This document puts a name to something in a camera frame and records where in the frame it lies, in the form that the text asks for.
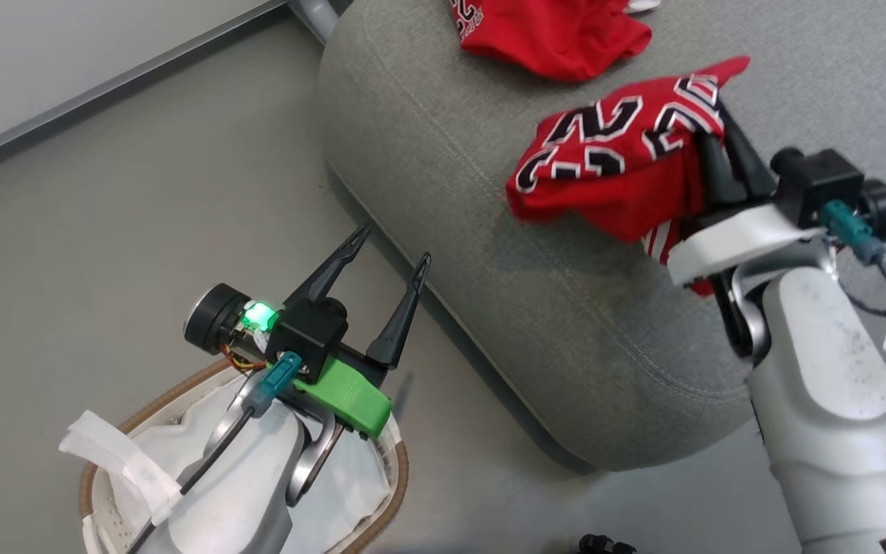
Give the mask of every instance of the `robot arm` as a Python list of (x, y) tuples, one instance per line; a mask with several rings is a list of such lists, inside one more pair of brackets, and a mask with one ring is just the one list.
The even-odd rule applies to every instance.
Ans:
[[(717, 185), (690, 224), (698, 231), (669, 255), (672, 281), (710, 280), (732, 348), (754, 366), (754, 413), (803, 551), (886, 553), (886, 365), (834, 262), (837, 243), (879, 260), (886, 186), (834, 151), (790, 149), (772, 162), (781, 181), (769, 192), (725, 109), (724, 123), (731, 167), (700, 148), (704, 180)], [(838, 231), (864, 220), (873, 241)]]
[[(187, 501), (191, 500), (186, 492), (250, 418), (285, 421), (285, 410), (274, 407), (281, 403), (298, 417), (323, 425), (314, 437), (310, 437), (302, 421), (298, 428), (291, 428), (298, 431), (298, 437), (270, 437), (272, 442), (282, 439), (281, 447), (285, 448), (281, 455), (275, 455), (277, 469), (263, 476), (271, 500), (252, 527), (254, 532), (249, 534), (248, 542), (228, 545), (233, 552), (280, 551), (292, 529), (288, 508), (295, 507), (309, 491), (344, 431), (356, 431), (363, 439), (378, 438), (391, 415), (390, 400), (379, 389), (387, 372), (401, 358), (431, 259), (425, 253), (416, 264), (403, 299), (367, 352), (354, 350), (341, 342), (348, 330), (348, 311), (327, 294), (341, 270), (358, 255), (373, 228), (374, 223), (368, 223), (353, 232), (289, 295), (284, 305), (273, 308), (219, 284), (204, 294), (184, 324), (187, 342), (210, 354), (224, 353), (236, 369), (249, 369), (249, 373), (208, 438), (203, 459), (180, 476), (183, 518)], [(268, 481), (273, 477), (275, 487), (271, 486), (273, 481)], [(192, 499), (193, 504), (202, 498)], [(129, 553), (179, 554), (186, 550), (168, 526), (169, 520), (159, 527), (145, 527)], [(198, 527), (198, 534), (214, 532), (197, 523), (190, 527)], [(200, 543), (201, 537), (180, 540), (192, 545)]]

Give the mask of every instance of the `black object on floor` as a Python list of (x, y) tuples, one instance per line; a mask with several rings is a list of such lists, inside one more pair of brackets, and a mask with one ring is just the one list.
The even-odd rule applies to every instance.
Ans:
[(587, 534), (580, 539), (578, 554), (633, 554), (634, 552), (637, 552), (637, 549), (630, 544), (612, 541), (607, 536)]

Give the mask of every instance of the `white wall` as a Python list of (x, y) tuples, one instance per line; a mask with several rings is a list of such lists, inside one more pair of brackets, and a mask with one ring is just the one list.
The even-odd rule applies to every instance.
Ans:
[(0, 0), (0, 142), (52, 118), (45, 117), (52, 110), (56, 116), (73, 108), (64, 106), (72, 98), (265, 3)]

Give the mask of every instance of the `baseboard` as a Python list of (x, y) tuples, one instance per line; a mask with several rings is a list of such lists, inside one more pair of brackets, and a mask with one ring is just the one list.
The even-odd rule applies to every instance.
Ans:
[(144, 81), (141, 85), (150, 85), (159, 78), (165, 77), (166, 74), (179, 70), (180, 65), (189, 65), (197, 58), (207, 55), (208, 50), (216, 50), (223, 45), (229, 45), (235, 38), (233, 35), (246, 36), (249, 32), (258, 31), (264, 25), (273, 24), (275, 20), (265, 17), (265, 15), (272, 14), (275, 17), (281, 17), (275, 13), (277, 11), (275, 9), (284, 6), (286, 2), (288, 0), (268, 0), (256, 9), (239, 15), (224, 25), (212, 28), (204, 35), (184, 42), (183, 45), (177, 46), (165, 54), (115, 78), (110, 78), (98, 87), (91, 88), (84, 94), (77, 95), (56, 108), (40, 113), (27, 122), (1, 133), (0, 160), (4, 155), (11, 155), (17, 149), (28, 147), (29, 142), (42, 139), (43, 134), (56, 132), (56, 126), (67, 126), (74, 120), (83, 118), (84, 113), (82, 112), (96, 112), (96, 110), (103, 108), (103, 105), (110, 105), (113, 95), (117, 95), (117, 98), (124, 98), (124, 95), (138, 90), (140, 81)]

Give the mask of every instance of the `gray floor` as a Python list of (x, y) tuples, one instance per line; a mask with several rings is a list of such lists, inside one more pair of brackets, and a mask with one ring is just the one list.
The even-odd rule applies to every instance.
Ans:
[[(212, 284), (281, 299), (355, 227), (309, 117), (320, 48), (292, 18), (0, 161), (0, 554), (80, 552), (85, 409), (119, 422), (211, 358), (180, 324)], [(363, 345), (403, 279), (366, 249), (334, 294)], [(411, 485), (374, 552), (797, 552), (755, 426), (691, 459), (577, 476), (421, 311), (403, 367)]]

